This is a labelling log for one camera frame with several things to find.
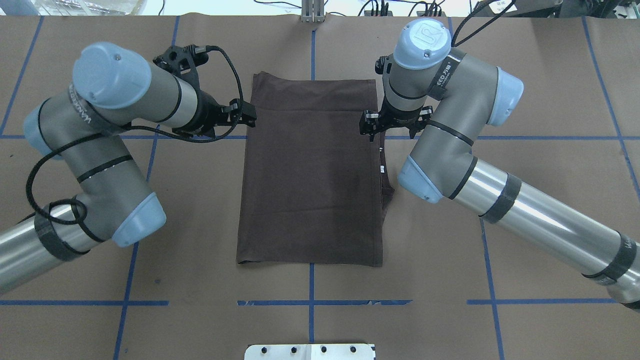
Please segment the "black tape wrap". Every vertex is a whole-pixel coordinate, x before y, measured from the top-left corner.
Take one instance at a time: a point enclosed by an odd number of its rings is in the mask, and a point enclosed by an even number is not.
[[[124,133],[126,130],[122,127],[105,119],[93,108],[93,106],[78,94],[73,83],[68,88],[69,101],[80,116],[80,119],[94,128],[97,132],[104,136],[113,136]]]
[[[49,208],[50,205],[47,205],[44,210],[49,212]],[[71,261],[89,252],[89,250],[83,252],[72,248],[58,236],[51,221],[38,213],[33,219],[33,226],[42,246],[51,255],[62,261]]]
[[[467,169],[465,176],[460,181],[460,184],[458,184],[458,187],[456,187],[456,189],[449,196],[451,200],[455,199],[456,196],[458,196],[458,194],[460,193],[460,191],[462,191],[462,188],[465,187],[467,181],[469,180],[469,177],[471,176],[471,173],[474,171],[477,164],[478,164],[478,158],[474,156],[474,159],[471,161],[471,164],[469,165],[469,168]]]
[[[618,253],[613,257],[611,263],[597,274],[582,274],[582,276],[591,279],[600,285],[607,286],[617,283],[618,279],[622,277],[622,275],[625,275],[636,260],[637,245],[636,242],[631,240],[627,235],[621,233],[618,234],[620,235],[620,248],[618,249]]]
[[[489,210],[480,215],[480,217],[491,224],[495,224],[500,221],[513,207],[513,204],[520,193],[521,187],[522,180],[516,176],[507,174],[507,182],[504,185],[502,192],[500,192],[500,196],[498,196],[498,199],[495,200]]]
[[[449,80],[451,80],[453,73],[456,72],[458,65],[460,65],[465,55],[466,53],[462,50],[456,48],[451,49],[451,52],[442,60],[442,63],[440,63],[440,68],[433,77],[433,80],[431,80],[427,95],[437,101],[442,100],[444,93],[447,92]]]

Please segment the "dark brown fabric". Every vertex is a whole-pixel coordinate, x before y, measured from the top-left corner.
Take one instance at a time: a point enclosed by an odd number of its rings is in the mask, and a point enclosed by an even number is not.
[[[382,223],[394,189],[384,136],[360,135],[376,110],[374,80],[253,76],[256,127],[244,160],[237,262],[382,265]]]

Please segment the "cable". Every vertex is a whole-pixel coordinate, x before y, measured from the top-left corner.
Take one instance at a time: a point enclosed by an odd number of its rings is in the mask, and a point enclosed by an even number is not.
[[[296,4],[292,4],[292,3],[288,3],[286,1],[259,1],[259,0],[253,0],[254,3],[259,3],[259,4],[265,4],[265,5],[273,5],[273,4],[286,4],[289,6],[293,6],[294,8],[297,9],[302,9],[302,6],[300,5],[296,5]]]
[[[471,35],[467,36],[466,38],[460,40],[460,42],[456,43],[456,39],[458,38],[458,34],[460,34],[460,30],[462,30],[462,27],[467,23],[467,21],[469,21],[469,19],[471,19],[472,17],[476,16],[476,14],[479,13],[480,11],[482,11],[482,9],[486,8],[487,6],[489,6],[489,4],[494,3],[496,1],[498,1],[498,0],[483,1],[478,7],[476,7],[476,9],[474,11],[472,11],[469,15],[467,15],[467,17],[465,17],[464,20],[462,20],[460,25],[458,25],[458,28],[456,29],[456,32],[453,34],[453,37],[451,38],[451,46],[453,46],[453,47],[460,46],[461,44],[463,44],[464,42],[466,42],[467,40],[469,40],[470,38],[472,38],[473,36],[478,34],[484,28],[489,26],[492,22],[496,21],[499,17],[501,17],[507,11],[509,11],[509,9],[513,5],[515,5],[517,0],[511,0],[511,2],[503,9],[503,11],[501,11],[498,14],[496,14],[494,17],[491,18],[491,20],[485,22],[484,25],[482,25],[477,30],[475,30],[473,33],[471,33]]]
[[[378,0],[367,0],[367,2],[364,3],[364,5],[362,5],[362,7],[360,8],[360,11],[358,12],[358,15],[356,16],[360,16],[364,11],[364,8],[367,7],[369,3],[371,3],[371,16],[373,16],[373,2],[375,2],[376,5],[378,4]]]
[[[239,99],[239,103],[238,103],[238,108],[236,110],[236,116],[233,116],[233,114],[229,114],[229,116],[231,117],[232,121],[231,121],[231,127],[229,128],[229,130],[227,130],[224,134],[219,135],[219,136],[215,136],[213,138],[208,138],[208,139],[193,139],[193,138],[187,138],[185,136],[179,136],[179,135],[175,135],[175,134],[171,134],[168,133],[166,131],[162,131],[160,129],[156,129],[154,127],[148,127],[148,126],[123,126],[122,128],[125,129],[125,131],[130,131],[130,130],[147,130],[147,131],[152,131],[154,133],[160,134],[160,135],[165,135],[168,136],[170,138],[174,138],[174,139],[178,139],[178,140],[182,140],[185,142],[192,142],[192,143],[209,143],[209,142],[215,142],[218,140],[222,140],[225,137],[227,137],[227,135],[229,135],[237,126],[238,121],[240,120],[240,118],[242,117],[242,110],[243,110],[243,104],[244,104],[244,95],[243,95],[243,91],[242,91],[242,85],[240,84],[240,77],[238,76],[238,73],[236,71],[236,68],[234,67],[234,64],[231,62],[231,59],[228,57],[227,53],[220,47],[218,46],[214,46],[214,45],[207,45],[205,47],[205,50],[207,52],[211,52],[211,51],[217,51],[219,53],[222,54],[222,56],[225,57],[225,60],[227,61],[227,63],[229,64],[229,67],[231,68],[231,71],[234,73],[234,77],[236,78],[236,85],[238,87],[238,99]],[[39,215],[43,216],[44,218],[46,218],[47,220],[51,221],[51,222],[56,222],[58,224],[63,224],[63,225],[76,225],[79,224],[83,230],[84,228],[86,228],[85,224],[84,224],[84,220],[86,219],[87,216],[87,208],[86,205],[81,202],[80,200],[77,199],[63,199],[63,200],[58,200],[58,201],[54,201],[52,203],[49,204],[49,211],[46,211],[45,209],[41,208],[38,203],[36,202],[34,196],[33,196],[33,183],[35,181],[36,175],[38,174],[38,172],[40,171],[40,168],[42,168],[42,165],[44,165],[47,161],[51,160],[53,157],[61,154],[62,152],[64,152],[65,150],[69,150],[74,146],[80,145],[81,143],[85,143],[85,142],[89,142],[98,138],[102,138],[104,135],[101,133],[97,133],[97,134],[93,134],[93,135],[89,135],[89,136],[85,136],[84,138],[80,138],[77,140],[74,140],[66,145],[63,145],[59,148],[57,148],[56,150],[50,152],[49,154],[45,155],[42,159],[40,159],[36,165],[33,166],[33,168],[31,169],[31,172],[29,173],[29,176],[27,178],[27,183],[26,183],[26,195],[27,195],[27,201],[29,202],[29,205],[33,208],[33,210],[35,210],[36,213],[38,213]],[[78,208],[80,208],[80,217],[75,219],[75,220],[62,220],[60,218],[56,218],[54,216],[51,215],[51,209],[54,208],[55,206],[59,206],[59,205],[75,205]]]
[[[97,138],[101,138],[104,135],[97,133],[97,134],[93,134],[93,135],[89,135],[89,136],[85,136],[84,138],[80,138],[78,140],[74,140],[62,147],[57,148],[56,150],[50,152],[49,154],[45,155],[42,159],[40,159],[40,161],[38,161],[36,163],[36,165],[33,166],[33,168],[31,169],[31,172],[29,173],[29,177],[27,177],[27,184],[26,184],[26,193],[27,193],[27,201],[29,202],[29,205],[33,208],[33,210],[35,210],[36,213],[38,213],[39,215],[43,216],[44,218],[46,218],[49,221],[52,222],[56,222],[58,224],[63,224],[63,225],[76,225],[76,224],[80,224],[81,222],[84,221],[84,219],[86,218],[86,205],[84,205],[81,201],[79,200],[75,200],[75,199],[63,199],[63,200],[58,200],[56,202],[52,202],[51,206],[49,207],[49,212],[45,211],[44,209],[42,209],[38,203],[36,202],[34,196],[33,196],[33,182],[36,179],[36,175],[38,174],[38,171],[40,171],[40,168],[42,167],[42,165],[44,165],[44,163],[46,163],[47,161],[51,160],[54,156],[59,155],[60,153],[62,153],[63,151],[70,149],[76,145],[79,145],[81,143],[85,143],[85,142],[89,142],[92,140],[95,140]],[[81,217],[77,218],[75,220],[62,220],[60,218],[56,218],[51,216],[50,212],[51,209],[54,206],[58,206],[58,205],[76,205],[78,207],[80,207],[82,209],[82,211],[80,212]]]
[[[411,16],[411,13],[413,12],[413,9],[415,9],[415,7],[420,5],[420,4],[424,4],[424,12],[425,13],[427,12],[427,6],[429,6],[429,5],[427,4],[426,1],[416,1],[416,2],[411,1],[411,2],[413,3],[413,6],[411,7],[411,10],[409,10],[409,15],[407,15],[407,16]]]

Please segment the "blue tape line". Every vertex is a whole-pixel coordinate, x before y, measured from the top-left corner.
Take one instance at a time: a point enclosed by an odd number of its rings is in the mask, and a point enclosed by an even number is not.
[[[493,326],[495,327],[495,338],[498,342],[498,355],[500,360],[504,360],[504,348],[502,346],[502,333],[500,331],[500,319],[498,317],[498,306],[495,303],[495,289],[493,288],[493,275],[491,273],[491,261],[489,260],[489,246],[486,243],[486,232],[484,231],[484,221],[480,219],[482,229],[482,243],[484,247],[484,266],[486,268],[486,278],[489,283],[489,296],[491,296],[491,308],[493,311]]]
[[[151,178],[151,169],[154,167],[154,162],[156,160],[156,149],[158,145],[158,134],[154,135],[154,143],[151,145],[151,155],[149,156],[149,166],[147,167],[147,182]]]
[[[404,306],[413,300],[248,300],[238,306]]]
[[[178,37],[179,24],[180,24],[180,15],[175,17],[175,24],[173,25],[173,38],[171,39],[171,46],[175,46],[175,39]]]
[[[591,60],[593,61],[593,66],[596,70],[596,75],[598,76],[598,81],[600,82],[600,88],[602,88],[602,93],[604,95],[605,102],[607,103],[607,108],[609,109],[609,114],[611,115],[611,120],[613,121],[613,126],[616,128],[616,134],[618,135],[618,140],[620,141],[620,147],[622,148],[622,153],[625,156],[625,161],[627,162],[627,168],[629,169],[629,173],[631,174],[631,180],[634,184],[634,189],[636,190],[636,196],[638,200],[640,200],[640,186],[638,186],[638,180],[636,178],[636,172],[634,171],[634,167],[631,164],[631,160],[629,159],[629,153],[627,152],[627,146],[625,145],[625,141],[622,137],[622,132],[620,131],[620,125],[618,124],[618,119],[616,118],[616,114],[613,111],[613,106],[611,105],[611,100],[609,98],[609,92],[607,91],[607,87],[604,85],[604,80],[602,79],[602,74],[600,73],[600,67],[598,66],[598,60],[596,60],[596,55],[593,52],[593,46],[591,45],[591,35],[589,35],[589,27],[587,26],[587,18],[582,17],[582,27],[584,28],[584,36],[587,38],[587,45],[589,46],[589,53],[591,54]]]
[[[122,306],[123,300],[0,300],[0,306]],[[167,300],[136,300],[129,306],[169,306]]]
[[[447,16],[447,22],[449,23],[449,33],[453,37],[453,21],[451,21],[451,18],[448,16]]]
[[[154,143],[151,145],[151,155],[149,156],[149,165],[147,167],[147,182],[151,178],[151,171],[154,167],[156,159],[156,149],[158,144],[158,134],[154,134]],[[120,325],[118,326],[118,336],[116,337],[116,345],[113,351],[113,360],[118,360],[120,356],[120,345],[122,344],[122,334],[124,333],[124,324],[127,321],[127,308],[129,306],[129,295],[131,294],[131,284],[133,283],[133,274],[136,269],[136,259],[138,258],[138,245],[133,244],[133,252],[131,253],[131,263],[129,264],[129,275],[127,276],[127,287],[124,291],[124,303],[122,304],[122,312],[120,313]]]
[[[309,264],[309,343],[314,343],[315,338],[315,311],[314,301],[316,300],[316,265]]]
[[[311,31],[311,80],[316,79],[316,31]]]
[[[120,135],[124,140],[153,140],[155,135]],[[411,140],[409,136],[387,135],[387,140]],[[0,135],[0,139],[24,139],[24,135]],[[158,140],[173,140],[164,135],[158,135]],[[625,141],[640,140],[640,136],[622,136]],[[246,140],[246,135],[228,135],[224,140]],[[479,136],[478,140],[618,140],[617,136],[528,136],[528,135],[499,135],[499,136]]]
[[[38,26],[36,27],[36,32],[33,34],[33,38],[31,39],[31,45],[29,45],[29,51],[27,51],[27,56],[24,59],[24,63],[22,63],[22,68],[20,69],[18,80],[15,82],[15,87],[13,88],[13,92],[11,94],[11,99],[9,99],[9,105],[6,107],[6,112],[4,113],[2,124],[0,125],[0,135],[4,132],[4,127],[6,127],[6,123],[9,120],[9,114],[11,113],[13,102],[15,100],[16,95],[18,94],[18,89],[20,88],[20,83],[22,82],[24,71],[27,69],[27,64],[29,63],[29,59],[31,58],[31,53],[33,52],[33,48],[36,45],[36,39],[38,38],[38,34],[40,33],[40,28],[42,27],[43,21],[44,21],[44,16],[40,16],[40,20],[38,21]]]
[[[408,135],[387,135],[387,140],[411,140]],[[619,140],[617,136],[545,136],[545,135],[484,135],[478,140]],[[624,140],[640,140],[640,136],[623,136]]]
[[[577,299],[471,299],[467,305],[546,305],[546,304],[617,304],[610,298],[577,298]]]
[[[118,336],[116,337],[116,345],[113,350],[113,360],[117,360],[120,356],[120,344],[122,343],[122,334],[124,333],[124,324],[127,319],[127,308],[129,307],[129,295],[131,294],[131,284],[133,283],[133,273],[136,268],[136,258],[138,257],[138,243],[133,244],[131,253],[131,262],[129,263],[129,274],[127,276],[127,287],[124,290],[124,301],[122,311],[120,312],[120,325],[118,326]]]
[[[24,135],[0,135],[0,139],[24,139]]]
[[[616,136],[527,136],[527,135],[502,135],[502,136],[478,136],[478,140],[617,140]]]

